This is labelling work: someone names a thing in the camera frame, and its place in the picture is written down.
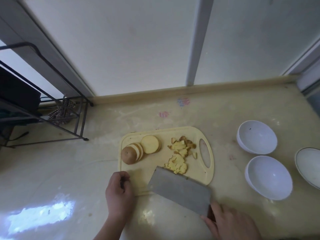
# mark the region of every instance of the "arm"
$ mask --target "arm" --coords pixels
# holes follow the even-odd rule
[[[210,232],[217,240],[262,240],[260,232],[252,218],[242,212],[219,205],[211,204],[216,222],[201,216]]]
[[[134,209],[134,192],[127,172],[113,173],[106,188],[106,203],[108,218],[93,240],[119,240]]]

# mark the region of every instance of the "empty bowl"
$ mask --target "empty bowl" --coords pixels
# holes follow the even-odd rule
[[[240,125],[237,141],[245,151],[262,155],[273,152],[278,144],[273,130],[257,120],[248,120]]]
[[[292,192],[290,173],[272,157],[254,157],[246,166],[244,175],[251,188],[270,200],[283,200]]]
[[[295,162],[301,176],[320,189],[320,150],[310,147],[300,149],[296,153]]]

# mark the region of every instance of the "metal rack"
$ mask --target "metal rack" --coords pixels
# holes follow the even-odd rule
[[[10,103],[9,101],[0,98],[0,106],[4,109],[7,109],[9,111],[12,112],[20,112],[25,114],[25,117],[8,117],[8,118],[3,118],[0,119],[0,123],[2,122],[7,122],[7,121],[20,121],[20,120],[26,120],[26,119],[37,119],[39,122],[44,122],[44,123],[48,123],[50,125],[52,125],[53,127],[56,127],[57,129],[60,129],[64,132],[67,132],[71,135],[74,135],[75,138],[69,138],[69,139],[59,139],[59,140],[48,140],[48,141],[39,141],[39,142],[32,142],[32,143],[25,143],[25,144],[18,144],[18,145],[11,145],[8,146],[7,143],[9,141],[9,139],[6,140],[4,145],[0,145],[3,147],[7,147],[7,148],[15,148],[17,146],[25,146],[25,145],[33,145],[33,144],[39,144],[39,143],[47,143],[47,142],[54,142],[54,141],[68,141],[68,140],[77,140],[77,139],[82,139],[84,141],[89,141],[88,138],[83,137],[83,130],[85,127],[85,122],[86,122],[86,116],[87,116],[87,110],[88,110],[88,104],[93,107],[94,104],[86,97],[82,94],[82,92],[80,92],[70,81],[68,81],[68,79],[61,73],[59,72],[40,52],[40,50],[38,49],[38,47],[30,42],[21,42],[21,43],[16,43],[16,44],[11,44],[11,45],[6,45],[6,46],[1,46],[0,47],[0,51],[1,50],[6,50],[6,49],[15,49],[15,48],[20,48],[20,47],[24,47],[24,46],[29,46],[30,48],[32,48],[36,54],[52,69],[54,70],[71,88],[73,88],[78,94],[79,96],[74,96],[74,97],[68,97],[68,98],[61,98],[61,99],[55,99],[53,96],[51,96],[50,94],[48,94],[47,92],[45,92],[44,90],[42,90],[41,88],[39,88],[37,85],[35,85],[34,83],[30,82],[27,78],[25,78],[24,76],[22,76],[20,73],[16,72],[14,69],[12,69],[10,66],[8,66],[7,64],[5,64],[3,61],[0,60],[0,65],[2,65],[4,68],[8,69],[10,72],[12,72],[14,75],[18,76],[20,79],[22,79],[23,81],[25,81],[27,84],[31,85],[32,87],[34,87],[35,89],[37,89],[39,92],[42,92],[43,94],[45,94],[48,98],[50,98],[51,100],[45,100],[45,101],[41,101],[41,103],[45,103],[45,102],[56,102],[56,104],[60,107],[63,108],[64,110],[64,114],[66,111],[70,112],[70,116],[66,116],[65,118],[58,118],[58,119],[44,119],[39,117],[38,115],[31,113],[30,111],[27,111],[26,109],[15,105],[13,103]],[[62,100],[77,100],[76,104],[79,104],[78,110],[75,111],[72,108],[68,107],[68,103],[63,104],[61,101]],[[78,127],[79,127],[79,121],[80,121],[80,115],[83,112],[83,119],[82,119],[82,124],[81,124],[81,130],[80,130],[80,134],[77,134],[78,131]],[[67,130],[59,125],[56,125],[53,123],[53,121],[55,120],[68,120],[68,119],[76,119],[76,123],[74,126],[74,130],[70,131]]]

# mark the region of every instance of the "countertop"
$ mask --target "countertop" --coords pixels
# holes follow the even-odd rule
[[[262,121],[276,133],[278,146],[270,156],[293,179],[287,199],[268,200],[247,184],[245,167],[255,155],[236,141],[237,129],[246,120]],[[264,238],[320,235],[320,191],[300,176],[294,163],[299,149],[319,148],[320,119],[296,85],[283,84],[98,105],[88,110],[84,129],[88,142],[2,148],[0,239],[93,238],[108,215],[104,190],[117,170],[121,137],[180,126],[200,129],[210,143],[215,172],[209,186],[215,199],[248,213]],[[26,130],[30,134],[19,143],[69,137],[46,124],[16,127],[13,137]],[[33,223],[23,223],[30,215]],[[153,194],[137,197],[121,238],[211,236],[197,214]]]

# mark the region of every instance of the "checkered cloth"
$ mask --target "checkered cloth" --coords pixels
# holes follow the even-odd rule
[[[68,108],[70,109],[73,109],[76,104],[74,102],[72,102],[71,100],[69,99],[64,99],[62,101],[62,104],[63,105],[66,105]],[[64,109],[64,107],[58,105],[57,106],[58,108],[52,112],[50,112],[48,114],[49,116],[49,120],[50,119],[58,119],[58,118],[67,118],[67,117],[70,117],[71,116],[71,113],[69,110],[67,109]],[[51,121],[53,124],[55,125],[65,125],[67,124],[68,122],[70,122],[72,120],[72,118],[70,119],[64,119],[64,120],[54,120],[54,121]]]

